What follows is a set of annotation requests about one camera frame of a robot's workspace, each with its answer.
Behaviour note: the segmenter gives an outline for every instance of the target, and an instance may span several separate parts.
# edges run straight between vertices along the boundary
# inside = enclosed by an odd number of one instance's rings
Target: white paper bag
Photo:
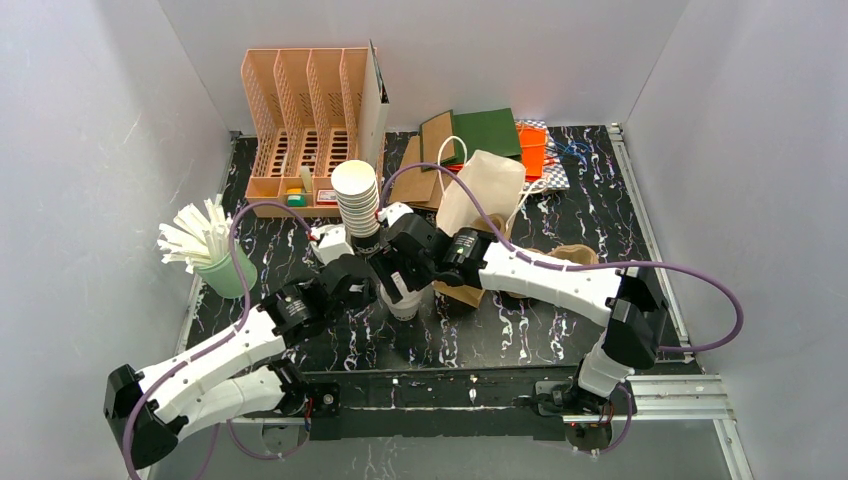
[[[506,219],[518,205],[525,173],[521,162],[477,150],[458,176],[471,189],[486,215],[500,215]],[[478,218],[480,213],[468,194],[456,182],[451,182],[442,195],[436,225],[453,236]]]

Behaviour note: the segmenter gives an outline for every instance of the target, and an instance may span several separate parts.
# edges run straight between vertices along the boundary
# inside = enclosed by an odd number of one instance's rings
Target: black marble tabletop
[[[563,145],[577,142],[585,148],[575,149],[581,156],[561,158],[570,190],[534,195],[526,202],[513,228],[513,243],[543,252],[582,243],[598,252],[601,262],[649,259],[606,129],[555,127],[551,134]],[[387,134],[384,177],[397,169],[411,135]],[[255,138],[235,142],[223,199],[228,213],[246,205],[244,193],[255,152]],[[308,221],[321,225],[331,220]],[[251,292],[254,302],[288,279],[319,267],[306,235],[292,219],[259,219],[249,213],[239,238],[259,270]],[[234,322],[242,310],[240,299],[222,299],[206,286],[198,301],[188,348]],[[474,309],[429,289],[411,321],[396,320],[377,302],[340,318],[325,334],[287,354],[305,372],[567,365],[578,363],[601,332],[588,319],[547,303],[487,292],[480,308]],[[663,344],[679,345],[671,325],[665,329]]]

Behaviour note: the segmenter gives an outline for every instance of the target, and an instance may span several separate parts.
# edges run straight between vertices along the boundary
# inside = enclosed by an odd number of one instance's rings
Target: light green container
[[[244,270],[244,276],[247,278],[247,284],[250,288],[256,285],[256,267],[253,262],[247,258],[244,250],[239,245],[238,249],[239,265]],[[233,266],[233,257],[227,255],[218,263],[210,267],[195,267],[195,272],[200,275],[200,278],[212,287],[218,295],[224,298],[239,298],[244,296],[244,289],[241,287],[241,282],[238,279],[238,273]]]

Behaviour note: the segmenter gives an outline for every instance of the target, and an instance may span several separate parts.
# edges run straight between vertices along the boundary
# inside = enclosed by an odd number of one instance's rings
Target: paper bag
[[[459,172],[459,178],[471,189],[489,217],[510,218],[518,206],[521,189],[524,187],[524,165],[509,158],[477,150],[471,160]],[[445,188],[442,203],[436,213],[436,225],[453,236],[460,228],[470,227],[480,219],[468,194],[456,182]],[[509,238],[512,225],[497,225]],[[442,282],[433,282],[436,291],[453,297],[472,307],[479,307],[483,290],[473,287],[450,287]]]

